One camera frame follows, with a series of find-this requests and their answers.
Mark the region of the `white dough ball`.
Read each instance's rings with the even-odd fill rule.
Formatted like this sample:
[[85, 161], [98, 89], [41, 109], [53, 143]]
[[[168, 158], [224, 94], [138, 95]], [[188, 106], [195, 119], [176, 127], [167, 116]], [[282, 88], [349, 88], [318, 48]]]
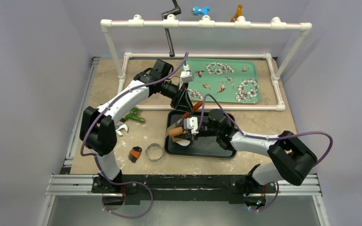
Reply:
[[180, 139], [180, 140], [176, 141], [176, 143], [181, 146], [188, 146], [190, 144], [190, 141], [186, 140], [186, 139]]

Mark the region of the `metal scraper orange handle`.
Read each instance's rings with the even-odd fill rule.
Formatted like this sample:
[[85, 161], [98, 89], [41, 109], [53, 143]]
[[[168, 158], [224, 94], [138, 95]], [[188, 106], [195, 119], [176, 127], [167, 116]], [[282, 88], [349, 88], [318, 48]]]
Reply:
[[197, 110], [202, 106], [202, 104], [203, 104], [202, 101], [198, 101], [198, 102], [192, 107], [192, 113], [185, 113], [180, 119], [178, 119], [176, 122], [174, 122], [173, 124], [171, 124], [171, 125], [166, 129], [165, 138], [168, 137], [169, 131], [170, 131], [171, 129], [176, 128], [179, 123], [181, 123], [184, 119], [186, 119], [186, 118], [188, 118], [189, 116], [191, 116], [195, 111], [197, 111]]

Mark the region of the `black baking tray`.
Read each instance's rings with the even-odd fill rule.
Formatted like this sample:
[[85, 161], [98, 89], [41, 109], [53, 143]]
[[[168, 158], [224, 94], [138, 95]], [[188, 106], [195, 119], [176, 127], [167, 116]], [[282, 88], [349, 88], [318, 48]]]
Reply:
[[[184, 112], [173, 110], [167, 115], [166, 127], [179, 120]], [[224, 150], [216, 142], [216, 137], [199, 137], [197, 141], [191, 141], [187, 146], [181, 146], [173, 142], [169, 137], [165, 139], [164, 150], [172, 155], [185, 155], [196, 157], [213, 157], [231, 159], [236, 151]]]

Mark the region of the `wooden double-ended rolling pin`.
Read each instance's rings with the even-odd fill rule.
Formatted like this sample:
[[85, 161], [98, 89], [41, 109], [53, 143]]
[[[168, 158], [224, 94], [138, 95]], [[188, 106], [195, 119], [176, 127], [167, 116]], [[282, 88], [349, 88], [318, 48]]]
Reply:
[[176, 142], [180, 139], [186, 139], [190, 141], [189, 133], [184, 131], [183, 127], [176, 127], [169, 131], [169, 139], [173, 142]]

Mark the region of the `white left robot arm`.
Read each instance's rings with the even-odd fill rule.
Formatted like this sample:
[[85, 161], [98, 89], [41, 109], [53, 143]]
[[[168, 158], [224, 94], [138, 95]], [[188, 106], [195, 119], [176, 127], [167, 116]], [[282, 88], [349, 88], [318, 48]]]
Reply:
[[105, 178], [103, 186], [111, 193], [120, 190], [121, 173], [113, 154], [117, 143], [115, 126], [133, 107], [153, 94], [161, 94], [171, 100], [173, 109], [193, 113], [193, 104], [188, 96], [187, 83], [174, 85], [172, 77], [181, 67], [187, 66], [187, 56], [174, 68], [171, 64], [156, 60], [152, 68], [137, 74], [131, 83], [114, 98], [101, 106], [87, 107], [82, 113], [79, 138], [82, 141], [81, 156], [93, 156], [99, 174]]

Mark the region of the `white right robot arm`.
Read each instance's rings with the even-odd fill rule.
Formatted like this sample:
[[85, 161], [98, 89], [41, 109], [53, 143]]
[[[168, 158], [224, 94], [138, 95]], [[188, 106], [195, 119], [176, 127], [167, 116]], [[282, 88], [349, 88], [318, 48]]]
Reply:
[[215, 137], [224, 150], [269, 157], [270, 163], [255, 165], [246, 176], [246, 186], [253, 192], [279, 180], [299, 186], [318, 161], [317, 156], [292, 132], [267, 136], [246, 133], [240, 131], [233, 119], [221, 109], [210, 110], [206, 123], [198, 117], [184, 119], [181, 126], [169, 131], [168, 136], [177, 142]]

